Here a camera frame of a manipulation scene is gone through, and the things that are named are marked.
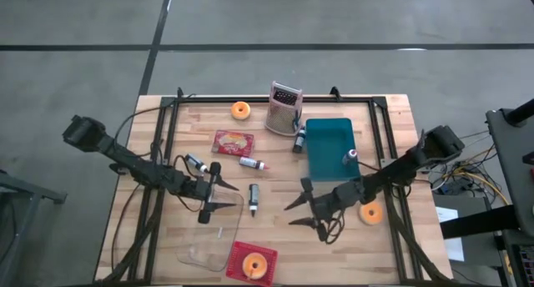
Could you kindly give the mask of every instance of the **snack package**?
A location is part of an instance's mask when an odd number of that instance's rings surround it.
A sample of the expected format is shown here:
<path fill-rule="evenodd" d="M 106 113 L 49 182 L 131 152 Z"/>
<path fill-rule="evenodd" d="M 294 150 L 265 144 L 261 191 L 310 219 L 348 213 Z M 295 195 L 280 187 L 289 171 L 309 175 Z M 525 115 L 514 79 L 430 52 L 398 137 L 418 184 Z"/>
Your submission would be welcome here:
<path fill-rule="evenodd" d="M 249 157 L 254 147 L 254 135 L 250 133 L 235 133 L 218 130 L 215 133 L 214 145 L 211 151 L 220 154 L 233 154 Z"/>

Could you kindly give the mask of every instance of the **white paper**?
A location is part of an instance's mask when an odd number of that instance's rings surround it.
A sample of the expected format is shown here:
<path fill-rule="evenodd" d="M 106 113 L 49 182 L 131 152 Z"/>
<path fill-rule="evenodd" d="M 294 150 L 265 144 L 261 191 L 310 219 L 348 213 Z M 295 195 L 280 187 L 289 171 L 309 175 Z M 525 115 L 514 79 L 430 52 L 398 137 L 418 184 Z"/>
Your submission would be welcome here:
<path fill-rule="evenodd" d="M 436 207 L 437 218 L 440 222 L 458 218 L 458 210 Z M 461 246 L 461 238 L 445 240 L 445 248 L 449 259 L 464 261 L 464 249 Z"/>

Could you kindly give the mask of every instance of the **red package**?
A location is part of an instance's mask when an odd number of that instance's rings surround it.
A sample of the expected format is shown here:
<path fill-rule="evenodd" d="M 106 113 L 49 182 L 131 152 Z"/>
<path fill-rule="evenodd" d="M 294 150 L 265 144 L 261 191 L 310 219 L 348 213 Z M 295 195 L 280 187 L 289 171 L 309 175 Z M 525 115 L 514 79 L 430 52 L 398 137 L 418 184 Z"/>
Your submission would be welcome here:
<path fill-rule="evenodd" d="M 243 272 L 243 260 L 251 253 L 262 254 L 267 260 L 267 273 L 261 279 L 249 279 Z M 273 284 L 273 278 L 275 277 L 277 259 L 278 252 L 276 250 L 234 241 L 234 246 L 232 247 L 228 261 L 228 267 L 226 268 L 226 276 L 254 285 L 271 286 Z"/>
<path fill-rule="evenodd" d="M 235 133 L 224 130 L 215 132 L 214 146 L 211 151 L 220 154 L 233 154 L 249 157 L 254 147 L 254 135 L 250 133 Z"/>

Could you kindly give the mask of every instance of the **orange donut toy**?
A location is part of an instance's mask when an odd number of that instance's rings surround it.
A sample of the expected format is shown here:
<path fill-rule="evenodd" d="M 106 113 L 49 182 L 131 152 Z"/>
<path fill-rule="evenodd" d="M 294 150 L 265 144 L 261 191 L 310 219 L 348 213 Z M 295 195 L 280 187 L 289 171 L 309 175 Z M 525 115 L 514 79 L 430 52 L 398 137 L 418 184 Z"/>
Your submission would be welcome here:
<path fill-rule="evenodd" d="M 261 279 L 267 273 L 267 259 L 259 253 L 244 257 L 243 273 L 249 279 Z"/>
<path fill-rule="evenodd" d="M 361 221 L 368 225 L 379 224 L 384 217 L 382 206 L 376 201 L 372 201 L 368 204 L 362 204 L 360 206 L 360 218 Z"/>
<path fill-rule="evenodd" d="M 238 120 L 245 120 L 250 115 L 250 106 L 246 102 L 237 102 L 232 105 L 232 117 Z"/>

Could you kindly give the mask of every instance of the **metal cheese grater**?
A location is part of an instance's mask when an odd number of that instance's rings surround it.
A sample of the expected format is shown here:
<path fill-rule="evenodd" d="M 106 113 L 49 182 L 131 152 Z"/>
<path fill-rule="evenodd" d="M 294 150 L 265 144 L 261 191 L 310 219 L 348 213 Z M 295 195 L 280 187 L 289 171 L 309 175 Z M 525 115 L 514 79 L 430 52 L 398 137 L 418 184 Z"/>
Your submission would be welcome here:
<path fill-rule="evenodd" d="M 284 136 L 295 136 L 302 121 L 302 90 L 273 82 L 265 127 Z"/>

